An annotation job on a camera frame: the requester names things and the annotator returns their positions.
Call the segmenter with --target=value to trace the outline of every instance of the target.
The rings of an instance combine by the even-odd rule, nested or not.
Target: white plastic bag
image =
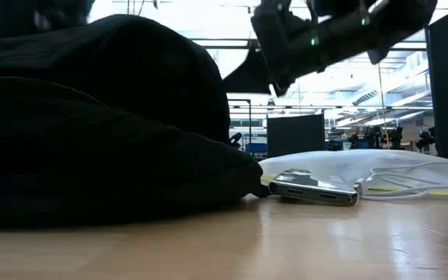
[[[371,176],[372,168],[414,166],[420,163],[448,163],[448,159],[428,156],[417,152],[383,149],[354,149],[340,152],[303,152],[288,156],[266,159],[260,162],[264,170],[264,181],[290,168],[309,170],[313,179],[337,185],[353,185],[359,178]],[[418,168],[395,169],[399,173],[415,178],[432,180],[437,184],[448,185],[448,164],[432,164]],[[413,180],[396,179],[401,183],[423,185]],[[376,190],[396,190],[393,184],[375,178],[369,182],[369,188]],[[447,195],[446,191],[431,191],[430,194]]]

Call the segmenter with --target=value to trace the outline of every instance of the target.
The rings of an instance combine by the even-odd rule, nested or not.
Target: table surface
[[[170,221],[0,233],[0,280],[340,278],[448,279],[448,199],[247,198]]]

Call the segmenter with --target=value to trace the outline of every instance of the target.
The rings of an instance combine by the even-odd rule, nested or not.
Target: silver smartphone
[[[272,194],[340,206],[354,206],[359,193],[353,187],[339,187],[311,178],[308,170],[290,169],[279,174],[270,184]]]

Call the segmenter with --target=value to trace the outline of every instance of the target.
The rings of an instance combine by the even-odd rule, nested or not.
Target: white charging cable
[[[392,172],[384,172],[390,170],[409,170],[415,169],[428,165],[448,165],[448,163],[441,162],[431,162],[431,163],[420,163],[414,166],[398,166],[398,167],[383,167],[383,168],[372,168],[371,176],[369,176],[365,180],[358,180],[357,184],[360,184],[362,189],[362,199],[374,200],[374,201],[393,201],[393,200],[410,200],[416,198],[424,198],[429,195],[430,190],[446,190],[448,189],[448,184],[441,184],[432,180],[421,179],[417,177],[412,177],[408,175],[404,175],[401,173],[392,173]],[[402,178],[407,180],[412,180],[419,183],[424,183],[425,185],[415,186],[412,184],[401,183],[397,180],[392,180],[389,177],[393,178]],[[398,191],[369,191],[368,184],[371,180],[379,178],[381,180],[386,181],[387,183],[391,183],[397,185],[399,187],[403,187],[404,189]]]

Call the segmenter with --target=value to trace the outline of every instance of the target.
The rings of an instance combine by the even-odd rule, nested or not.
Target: black fabric bag
[[[229,146],[221,83],[204,49],[135,16],[1,39],[0,226],[265,196],[260,166]]]

